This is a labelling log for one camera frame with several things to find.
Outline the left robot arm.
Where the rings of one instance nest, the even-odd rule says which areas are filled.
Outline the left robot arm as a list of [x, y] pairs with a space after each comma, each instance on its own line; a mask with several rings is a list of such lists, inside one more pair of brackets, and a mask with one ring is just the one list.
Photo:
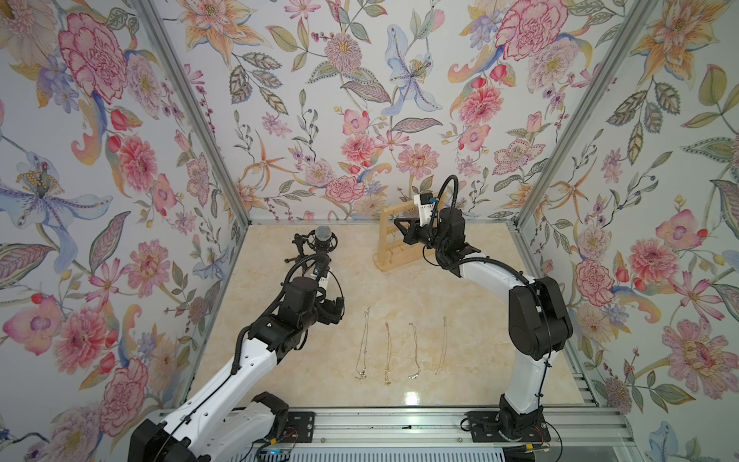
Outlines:
[[344, 297], [327, 296], [330, 262], [326, 253], [298, 260], [271, 305], [240, 330], [232, 359], [163, 421], [146, 420], [134, 430], [129, 460], [227, 461], [252, 443], [278, 439], [290, 409], [284, 400], [263, 392], [244, 409], [237, 406], [288, 353], [303, 349], [313, 325], [342, 321]]

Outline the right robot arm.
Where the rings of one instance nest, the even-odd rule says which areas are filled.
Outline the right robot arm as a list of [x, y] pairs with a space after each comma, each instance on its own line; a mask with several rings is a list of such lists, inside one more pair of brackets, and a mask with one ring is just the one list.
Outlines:
[[404, 244], [434, 251], [435, 265], [473, 282], [507, 305], [507, 332], [516, 350], [511, 383], [500, 397], [498, 410], [485, 417], [469, 413], [462, 429], [483, 431], [511, 443], [525, 438], [546, 440], [544, 386], [553, 360], [573, 336], [573, 324], [558, 283], [535, 278], [489, 257], [466, 241], [466, 220], [456, 207], [459, 179], [450, 175], [440, 193], [452, 188], [448, 206], [441, 194], [422, 192], [413, 197], [418, 215], [398, 218], [394, 225]]

